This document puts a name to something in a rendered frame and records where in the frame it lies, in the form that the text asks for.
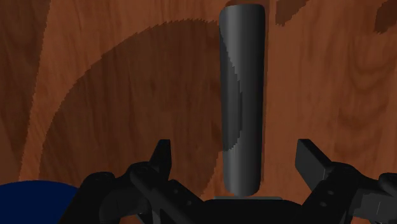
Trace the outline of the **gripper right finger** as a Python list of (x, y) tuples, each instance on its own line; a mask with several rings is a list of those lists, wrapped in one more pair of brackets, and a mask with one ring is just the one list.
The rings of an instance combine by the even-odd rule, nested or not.
[(397, 173), (369, 178), (356, 168), (332, 162), (311, 140), (299, 139), (295, 167), (311, 190), (294, 224), (397, 224)]

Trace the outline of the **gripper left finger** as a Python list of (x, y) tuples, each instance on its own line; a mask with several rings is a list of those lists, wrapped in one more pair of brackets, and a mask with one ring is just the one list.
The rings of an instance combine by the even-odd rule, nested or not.
[(59, 224), (120, 224), (138, 216), (142, 224), (205, 224), (204, 201), (170, 179), (171, 142), (161, 139), (149, 161), (131, 164), (125, 174), (88, 175)]

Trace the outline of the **dark blue round object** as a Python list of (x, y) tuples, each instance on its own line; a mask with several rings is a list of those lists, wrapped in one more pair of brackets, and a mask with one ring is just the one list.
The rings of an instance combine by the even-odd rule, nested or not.
[(77, 190), (43, 180), (0, 185), (0, 224), (57, 224)]

